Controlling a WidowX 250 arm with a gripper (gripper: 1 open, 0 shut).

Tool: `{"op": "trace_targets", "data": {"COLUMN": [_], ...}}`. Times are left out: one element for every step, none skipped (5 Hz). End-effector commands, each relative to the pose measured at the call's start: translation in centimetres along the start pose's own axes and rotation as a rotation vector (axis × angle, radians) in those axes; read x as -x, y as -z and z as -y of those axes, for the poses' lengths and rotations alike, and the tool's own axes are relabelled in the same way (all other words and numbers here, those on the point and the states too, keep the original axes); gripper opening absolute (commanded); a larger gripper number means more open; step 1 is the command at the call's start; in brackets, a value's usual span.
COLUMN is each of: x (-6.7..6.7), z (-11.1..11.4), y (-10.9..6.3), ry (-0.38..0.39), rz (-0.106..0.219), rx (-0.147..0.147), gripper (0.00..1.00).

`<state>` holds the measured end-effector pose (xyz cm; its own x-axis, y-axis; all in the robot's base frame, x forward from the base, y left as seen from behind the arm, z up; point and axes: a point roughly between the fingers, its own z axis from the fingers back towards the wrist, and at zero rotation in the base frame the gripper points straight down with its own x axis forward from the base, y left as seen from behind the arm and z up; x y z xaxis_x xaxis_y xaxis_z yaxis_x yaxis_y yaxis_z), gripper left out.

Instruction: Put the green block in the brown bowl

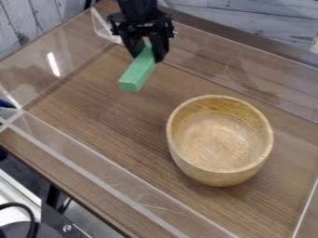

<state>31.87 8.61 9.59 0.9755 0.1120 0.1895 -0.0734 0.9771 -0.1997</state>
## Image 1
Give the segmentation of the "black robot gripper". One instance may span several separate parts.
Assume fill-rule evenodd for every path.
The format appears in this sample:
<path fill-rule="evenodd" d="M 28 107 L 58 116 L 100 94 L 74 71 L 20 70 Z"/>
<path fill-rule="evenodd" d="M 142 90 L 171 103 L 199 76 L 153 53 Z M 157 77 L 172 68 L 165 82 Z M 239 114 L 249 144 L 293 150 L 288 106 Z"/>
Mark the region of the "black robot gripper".
<path fill-rule="evenodd" d="M 133 58 L 144 49 L 144 37 L 150 43 L 154 62 L 168 53 L 168 39 L 173 37 L 172 17 L 157 7 L 157 0 L 116 0 L 118 11 L 106 17 L 112 35 L 120 36 Z"/>

